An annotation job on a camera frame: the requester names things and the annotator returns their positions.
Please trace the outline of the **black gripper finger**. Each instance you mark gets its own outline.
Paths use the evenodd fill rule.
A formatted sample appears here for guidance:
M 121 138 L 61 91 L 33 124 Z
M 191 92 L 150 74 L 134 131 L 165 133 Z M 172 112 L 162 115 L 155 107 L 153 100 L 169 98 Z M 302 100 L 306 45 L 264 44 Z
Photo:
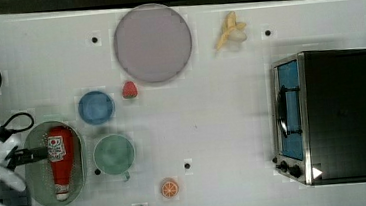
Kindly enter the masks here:
M 42 161 L 48 158 L 48 149 L 45 146 L 39 148 L 32 148 L 27 151 L 26 160 L 28 161 Z

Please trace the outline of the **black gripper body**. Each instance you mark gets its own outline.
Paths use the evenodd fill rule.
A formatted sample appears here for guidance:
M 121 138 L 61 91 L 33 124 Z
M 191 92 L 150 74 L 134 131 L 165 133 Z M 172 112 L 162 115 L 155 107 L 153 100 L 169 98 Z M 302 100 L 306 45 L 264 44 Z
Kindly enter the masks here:
M 32 152 L 28 149 L 12 149 L 4 160 L 6 168 L 15 170 L 20 165 L 28 164 L 31 160 L 31 156 Z

